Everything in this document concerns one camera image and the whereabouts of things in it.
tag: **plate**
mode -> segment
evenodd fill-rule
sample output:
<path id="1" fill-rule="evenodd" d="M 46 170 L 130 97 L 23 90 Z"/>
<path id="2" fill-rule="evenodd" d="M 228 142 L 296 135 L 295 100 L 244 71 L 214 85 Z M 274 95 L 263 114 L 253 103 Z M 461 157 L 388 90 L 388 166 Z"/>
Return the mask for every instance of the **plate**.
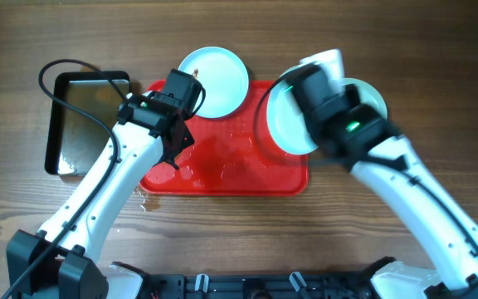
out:
<path id="1" fill-rule="evenodd" d="M 293 66 L 285 73 L 294 70 Z M 361 103 L 366 103 L 383 117 L 387 118 L 387 106 L 379 92 L 365 81 L 344 78 L 345 85 L 355 84 L 361 97 Z M 274 142 L 289 154 L 308 154 L 318 148 L 305 128 L 304 115 L 296 104 L 288 85 L 281 82 L 271 92 L 267 103 L 266 121 Z"/>
<path id="2" fill-rule="evenodd" d="M 194 74 L 206 90 L 206 99 L 197 112 L 205 118 L 219 118 L 231 114 L 245 100 L 248 92 L 248 72 L 241 59 L 221 47 L 204 47 L 189 54 L 179 71 Z M 202 93 L 195 107 L 200 105 Z"/>

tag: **tray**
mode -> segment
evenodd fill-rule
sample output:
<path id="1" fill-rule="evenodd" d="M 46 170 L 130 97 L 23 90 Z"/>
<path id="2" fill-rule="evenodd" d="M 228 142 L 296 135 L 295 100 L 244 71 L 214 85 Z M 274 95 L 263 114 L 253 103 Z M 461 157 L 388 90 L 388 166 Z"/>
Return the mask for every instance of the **tray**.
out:
<path id="1" fill-rule="evenodd" d="M 149 91 L 160 91 L 164 82 L 154 82 Z M 309 179 L 307 156 L 287 154 L 274 143 L 266 124 L 266 103 L 258 116 L 257 136 L 252 129 L 257 104 L 272 82 L 250 81 L 242 105 L 224 118 L 194 116 L 189 120 L 195 144 L 177 158 L 180 170 L 158 164 L 141 180 L 141 187 L 152 194 L 169 195 L 299 194 Z"/>

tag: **brown tabletop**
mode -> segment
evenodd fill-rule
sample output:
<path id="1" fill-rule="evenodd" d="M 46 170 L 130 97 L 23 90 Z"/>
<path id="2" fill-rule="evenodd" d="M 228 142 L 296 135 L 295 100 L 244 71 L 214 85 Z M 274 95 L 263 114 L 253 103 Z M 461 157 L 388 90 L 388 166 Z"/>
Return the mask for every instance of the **brown tabletop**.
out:
<path id="1" fill-rule="evenodd" d="M 346 76 L 382 93 L 392 120 L 478 222 L 478 2 L 36 2 L 0 0 L 0 296 L 8 239 L 18 228 L 34 233 L 79 182 L 43 169 L 51 102 L 37 73 L 58 58 L 124 70 L 147 86 L 199 47 L 230 49 L 253 79 L 267 80 L 337 47 Z M 46 84 L 78 70 L 57 67 Z M 383 256 L 431 266 L 380 199 L 330 167 L 310 169 L 308 187 L 294 198 L 135 190 L 100 265 L 122 261 L 151 273 L 322 272 L 360 269 Z"/>

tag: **wood grain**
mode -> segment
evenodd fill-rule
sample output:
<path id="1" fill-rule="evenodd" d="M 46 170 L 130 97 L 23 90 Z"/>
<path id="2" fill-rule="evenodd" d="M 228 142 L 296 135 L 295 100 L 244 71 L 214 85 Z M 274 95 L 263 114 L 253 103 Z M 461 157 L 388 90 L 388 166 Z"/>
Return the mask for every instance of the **wood grain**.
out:
<path id="1" fill-rule="evenodd" d="M 199 47 L 234 51 L 254 79 L 277 78 L 300 58 L 338 47 L 346 75 L 383 94 L 392 119 L 478 222 L 478 2 L 86 2 L 0 0 L 0 295 L 8 239 L 18 228 L 36 231 L 78 184 L 43 170 L 51 103 L 37 73 L 58 58 L 124 70 L 147 86 Z M 58 67 L 46 84 L 78 69 Z M 295 198 L 160 198 L 136 189 L 100 264 L 154 273 L 324 271 L 386 255 L 430 266 L 391 211 L 334 167 L 311 169 Z"/>

